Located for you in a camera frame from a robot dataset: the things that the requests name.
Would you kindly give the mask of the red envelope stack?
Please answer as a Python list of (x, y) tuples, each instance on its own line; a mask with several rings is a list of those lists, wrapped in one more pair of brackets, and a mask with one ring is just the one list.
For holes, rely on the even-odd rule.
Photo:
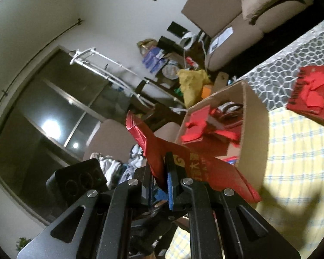
[(143, 156), (161, 188), (167, 188), (165, 156), (171, 152), (175, 165), (183, 168), (187, 177), (205, 181), (216, 191), (232, 188), (250, 204), (262, 200), (241, 172), (229, 163), (155, 136), (148, 125), (131, 112), (126, 115), (126, 128), (143, 149)]

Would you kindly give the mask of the yellow plaid cloth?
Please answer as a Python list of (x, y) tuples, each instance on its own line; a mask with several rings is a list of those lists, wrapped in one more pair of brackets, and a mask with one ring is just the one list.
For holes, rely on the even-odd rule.
[(324, 126), (286, 108), (269, 113), (269, 151), (256, 210), (312, 258), (324, 238)]

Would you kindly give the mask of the cardboard box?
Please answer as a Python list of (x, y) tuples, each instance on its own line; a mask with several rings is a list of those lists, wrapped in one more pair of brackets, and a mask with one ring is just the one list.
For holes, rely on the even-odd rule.
[(269, 115), (265, 104), (244, 80), (223, 88), (189, 108), (175, 142), (181, 144), (181, 136), (186, 130), (185, 123), (193, 112), (207, 105), (218, 107), (228, 101), (243, 104), (243, 124), (236, 168), (255, 190), (260, 191), (267, 164)]

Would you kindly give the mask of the yellow plastic bag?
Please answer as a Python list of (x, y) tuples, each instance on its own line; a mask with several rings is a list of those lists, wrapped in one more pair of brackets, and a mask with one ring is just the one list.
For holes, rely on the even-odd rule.
[(187, 109), (191, 108), (201, 100), (203, 86), (211, 83), (210, 78), (204, 69), (181, 69), (178, 77), (184, 105)]

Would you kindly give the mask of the grey pebble pattern mat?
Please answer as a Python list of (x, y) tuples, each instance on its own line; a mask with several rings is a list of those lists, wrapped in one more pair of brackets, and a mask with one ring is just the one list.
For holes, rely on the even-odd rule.
[(286, 106), (299, 69), (309, 65), (324, 65), (324, 20), (240, 79), (272, 111)]

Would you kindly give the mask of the red gift bag pile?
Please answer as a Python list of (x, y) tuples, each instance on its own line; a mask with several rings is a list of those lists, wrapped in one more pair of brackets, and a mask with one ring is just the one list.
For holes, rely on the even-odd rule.
[(316, 120), (324, 120), (324, 66), (300, 68), (286, 108)]

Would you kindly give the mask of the white clothes rack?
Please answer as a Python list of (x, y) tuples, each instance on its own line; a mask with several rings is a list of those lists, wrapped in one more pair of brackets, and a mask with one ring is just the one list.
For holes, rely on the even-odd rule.
[(98, 52), (95, 47), (82, 51), (71, 50), (68, 54), (71, 56), (70, 65), (78, 64), (92, 73), (101, 76), (105, 80), (110, 81), (115, 86), (133, 96), (145, 107), (153, 107), (155, 105), (150, 99), (142, 95), (140, 91), (136, 91), (133, 84), (129, 83), (128, 80), (124, 80), (119, 75), (119, 72), (130, 74), (134, 80), (140, 80), (144, 84), (148, 84), (149, 80), (145, 80), (131, 69), (106, 57), (102, 53)]

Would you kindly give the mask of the brown sofa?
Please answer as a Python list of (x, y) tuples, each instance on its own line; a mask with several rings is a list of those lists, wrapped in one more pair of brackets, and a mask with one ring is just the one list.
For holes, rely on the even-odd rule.
[(314, 0), (285, 0), (262, 14), (254, 25), (243, 19), (241, 0), (187, 0), (182, 13), (211, 39), (205, 58), (210, 71), (223, 69), (234, 58), (272, 37), (283, 24)]

